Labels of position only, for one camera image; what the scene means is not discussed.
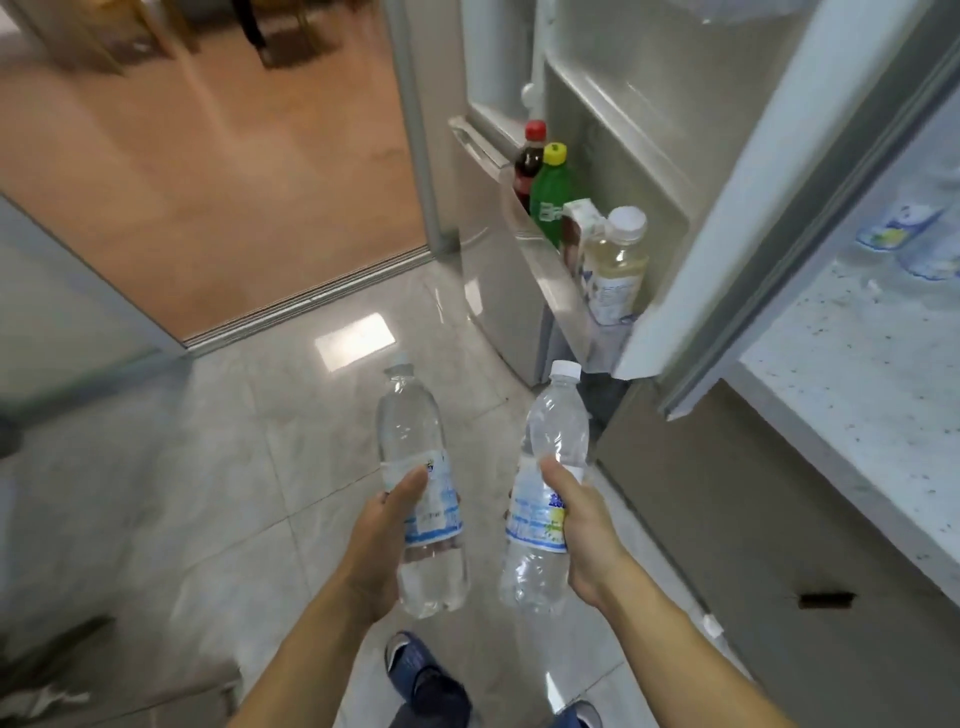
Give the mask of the metal sliding door track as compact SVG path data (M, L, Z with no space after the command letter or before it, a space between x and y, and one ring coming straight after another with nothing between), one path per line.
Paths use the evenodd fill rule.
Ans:
M434 253L426 246L402 252L186 338L182 344L190 356L205 356L361 290L389 281L434 259Z

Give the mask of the silver refrigerator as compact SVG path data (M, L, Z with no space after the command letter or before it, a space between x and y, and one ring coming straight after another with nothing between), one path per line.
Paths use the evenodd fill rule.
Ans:
M538 0L405 0L442 231L461 261L467 309L533 386L560 345L549 312L528 312L498 241L498 172L546 121Z

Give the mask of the pale yellow drink bottle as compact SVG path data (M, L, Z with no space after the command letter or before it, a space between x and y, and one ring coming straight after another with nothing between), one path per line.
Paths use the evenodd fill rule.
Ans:
M622 205L606 217L603 229L581 250L579 277L586 307L598 326L636 320L649 255L642 246L648 218L638 207Z

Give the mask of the clear water bottle white cap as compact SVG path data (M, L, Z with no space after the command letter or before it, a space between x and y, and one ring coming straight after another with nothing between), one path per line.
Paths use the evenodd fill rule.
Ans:
M541 462L556 461L584 479L590 415L578 386L581 365L556 360L549 382L526 417L506 514L506 550L499 578L501 601L526 614L555 615L566 599L570 554L566 504L543 476Z

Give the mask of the clear refrigerator door shelf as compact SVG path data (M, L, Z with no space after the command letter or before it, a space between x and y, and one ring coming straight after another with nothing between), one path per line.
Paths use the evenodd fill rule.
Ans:
M633 325L603 326L595 321L561 253L524 212L513 189L514 169L497 175L497 239L510 269L519 275L520 288L533 301L520 308L550 313L553 328L562 336L571 357L588 374L603 374L630 382L618 372Z

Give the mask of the clear labelled water bottle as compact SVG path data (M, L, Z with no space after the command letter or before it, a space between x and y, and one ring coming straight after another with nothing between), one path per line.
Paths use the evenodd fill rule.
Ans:
M953 188L946 177L933 173L907 179L885 211L858 231L854 242L872 253L903 248L942 216L953 198Z
M947 282L960 274L960 217L944 217L896 256L908 277L922 283Z

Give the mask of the person's blue shoe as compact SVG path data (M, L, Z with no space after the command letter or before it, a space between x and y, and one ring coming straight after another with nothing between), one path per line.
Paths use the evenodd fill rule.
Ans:
M594 704L580 699L556 713L547 728L604 728L604 724Z
M389 728L471 728L474 705L466 688L415 633L403 630L391 636L384 664L402 700Z

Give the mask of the person's blue left shoe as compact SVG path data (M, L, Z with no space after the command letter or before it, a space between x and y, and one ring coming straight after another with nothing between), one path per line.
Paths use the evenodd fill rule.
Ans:
M466 688L415 633L403 630L391 636L384 664L402 700L389 728L471 728L474 705Z

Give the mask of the grey door frame post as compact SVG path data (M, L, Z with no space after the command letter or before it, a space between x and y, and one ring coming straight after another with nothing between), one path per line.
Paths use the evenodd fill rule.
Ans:
M417 199L425 233L425 247L436 259L451 255L454 241L442 230L429 157L428 135L419 88L413 36L405 0L381 0L390 39L392 67L398 86Z

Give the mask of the person's blue right shoe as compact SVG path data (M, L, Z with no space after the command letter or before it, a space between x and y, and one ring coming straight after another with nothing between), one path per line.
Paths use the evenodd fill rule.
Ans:
M594 704L580 699L556 713L547 728L604 728L604 724Z

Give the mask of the white refrigerator door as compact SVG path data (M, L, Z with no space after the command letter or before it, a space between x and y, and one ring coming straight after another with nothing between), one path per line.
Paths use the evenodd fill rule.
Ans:
M690 371L805 187L842 186L960 43L960 0L537 0L536 19L573 199L648 218L630 382Z

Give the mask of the white drink carton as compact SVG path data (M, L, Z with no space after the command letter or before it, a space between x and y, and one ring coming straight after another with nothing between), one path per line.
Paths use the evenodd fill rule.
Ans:
M606 218L589 198L571 200L561 209L559 251L575 282L579 282L586 245L606 233Z

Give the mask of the grey kitchen cabinet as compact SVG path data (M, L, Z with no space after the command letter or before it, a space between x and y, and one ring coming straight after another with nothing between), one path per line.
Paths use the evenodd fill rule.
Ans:
M768 696L803 728L960 728L960 607L739 394L668 421L637 382L602 469ZM850 591L848 610L801 610Z

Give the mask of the person's right hand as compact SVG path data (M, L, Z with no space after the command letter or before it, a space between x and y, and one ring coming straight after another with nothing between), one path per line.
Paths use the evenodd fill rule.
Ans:
M596 490L594 523L564 519L562 529L570 558L569 585L586 604L604 611L622 577L630 577L638 564L619 539L603 495Z

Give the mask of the green bottle yellow cap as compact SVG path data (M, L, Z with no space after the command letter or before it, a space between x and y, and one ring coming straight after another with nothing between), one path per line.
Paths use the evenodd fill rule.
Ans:
M561 247L563 209L573 201L573 184L567 162L566 144L551 142L545 145L542 163L530 192L530 217L557 250Z

